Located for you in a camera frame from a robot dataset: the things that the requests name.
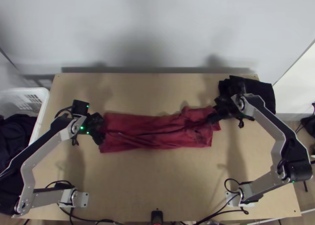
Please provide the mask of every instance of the metal bracket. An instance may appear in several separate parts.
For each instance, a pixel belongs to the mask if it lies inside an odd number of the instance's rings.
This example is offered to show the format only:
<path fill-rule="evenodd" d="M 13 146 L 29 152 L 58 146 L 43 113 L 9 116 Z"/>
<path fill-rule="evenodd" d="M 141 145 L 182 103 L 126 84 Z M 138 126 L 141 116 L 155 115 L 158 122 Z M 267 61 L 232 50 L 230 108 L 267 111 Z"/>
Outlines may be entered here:
<path fill-rule="evenodd" d="M 87 202 L 89 200 L 89 193 L 87 192 L 78 192 L 77 190 L 74 191 L 74 193 L 65 194 L 65 198 L 70 198 L 72 201 L 72 205 L 67 205 L 64 203 L 59 203 L 59 207 L 64 208 L 72 208 L 72 207 L 81 207 L 84 208 L 87 206 Z"/>
<path fill-rule="evenodd" d="M 47 141 L 41 148 L 39 148 L 35 153 L 33 153 L 21 166 L 21 175 L 24 181 L 24 187 L 20 195 L 20 200 L 16 205 L 16 212 L 19 216 L 24 215 L 29 212 L 33 204 L 33 190 L 35 188 L 35 178 L 33 175 L 33 168 L 50 152 L 52 151 L 61 141 L 68 140 L 73 137 L 80 129 L 80 126 L 85 121 L 86 116 L 80 116 L 78 119 L 72 120 L 69 125 L 60 130 L 56 135 L 54 135 L 49 141 Z M 42 196 L 50 198 L 52 192 L 41 192 Z M 45 205 L 58 202 L 56 199 L 54 202 L 47 201 Z"/>
<path fill-rule="evenodd" d="M 236 194 L 226 191 L 225 192 L 225 198 L 226 202 L 228 202 L 230 199 L 232 199 Z M 241 203 L 241 196 L 237 195 L 233 200 L 231 200 L 227 207 L 255 207 L 255 203 L 249 203 L 249 204 L 242 204 Z"/>

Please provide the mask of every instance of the wooden table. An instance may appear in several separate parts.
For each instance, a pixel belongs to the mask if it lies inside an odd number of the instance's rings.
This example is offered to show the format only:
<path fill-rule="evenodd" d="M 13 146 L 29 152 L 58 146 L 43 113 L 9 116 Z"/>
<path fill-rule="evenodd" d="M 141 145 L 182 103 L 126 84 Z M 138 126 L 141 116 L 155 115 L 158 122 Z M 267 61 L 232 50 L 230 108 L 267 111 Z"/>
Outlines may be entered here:
<path fill-rule="evenodd" d="M 89 102 L 91 113 L 173 114 L 185 105 L 214 105 L 218 81 L 225 78 L 227 74 L 58 74 L 40 135 L 73 99 Z M 149 221 L 150 212 L 159 208 L 165 221 L 200 220 L 224 205 L 225 179 L 255 180 L 272 164 L 274 140 L 257 122 L 245 121 L 243 129 L 234 119 L 220 125 L 210 148 L 101 154 L 90 136 L 79 136 L 80 146 L 62 142 L 35 167 L 36 188 L 65 179 L 89 192 L 87 208 L 74 211 L 82 218 Z M 249 215 L 226 213 L 216 220 L 301 215 L 292 184 L 268 192 L 247 210 Z M 24 217 L 69 219 L 57 205 L 31 209 Z"/>

